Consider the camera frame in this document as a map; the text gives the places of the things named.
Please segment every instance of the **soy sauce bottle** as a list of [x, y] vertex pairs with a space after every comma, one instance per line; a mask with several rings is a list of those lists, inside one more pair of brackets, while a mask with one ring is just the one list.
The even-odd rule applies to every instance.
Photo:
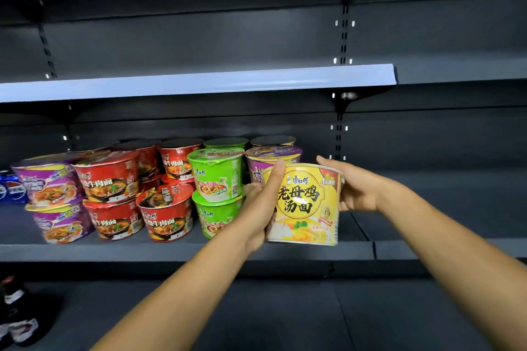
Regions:
[[0, 350], [8, 348], [12, 342], [7, 323], [7, 309], [4, 301], [0, 300]]
[[2, 281], [7, 323], [13, 341], [21, 346], [35, 343], [45, 334], [38, 318], [33, 295], [15, 277]]

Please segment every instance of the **forearm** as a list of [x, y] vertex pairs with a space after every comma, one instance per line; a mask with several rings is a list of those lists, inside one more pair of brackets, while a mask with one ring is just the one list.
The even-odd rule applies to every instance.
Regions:
[[495, 344], [527, 344], [527, 269], [432, 207], [403, 185], [386, 181], [378, 209], [429, 272]]
[[190, 349], [248, 253], [236, 231], [222, 231], [129, 312], [94, 351]]

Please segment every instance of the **blue can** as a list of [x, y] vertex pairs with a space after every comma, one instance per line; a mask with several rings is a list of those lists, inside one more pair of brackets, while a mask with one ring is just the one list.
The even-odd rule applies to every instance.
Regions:
[[26, 204], [27, 191], [18, 176], [9, 170], [0, 171], [0, 204]]

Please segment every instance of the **person's right arm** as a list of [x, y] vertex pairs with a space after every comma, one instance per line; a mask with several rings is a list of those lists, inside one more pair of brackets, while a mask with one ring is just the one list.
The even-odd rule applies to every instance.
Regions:
[[341, 210], [377, 210], [497, 349], [527, 349], [527, 267], [404, 185], [345, 162]]

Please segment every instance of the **person's left hand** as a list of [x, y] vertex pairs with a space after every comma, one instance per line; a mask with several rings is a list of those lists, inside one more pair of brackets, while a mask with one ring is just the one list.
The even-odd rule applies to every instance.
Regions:
[[279, 159], [265, 186], [263, 183], [245, 185], [245, 202], [238, 216], [227, 227], [236, 230], [246, 242], [247, 252], [258, 250], [265, 240], [265, 227], [273, 217], [278, 190], [286, 172], [286, 164]]

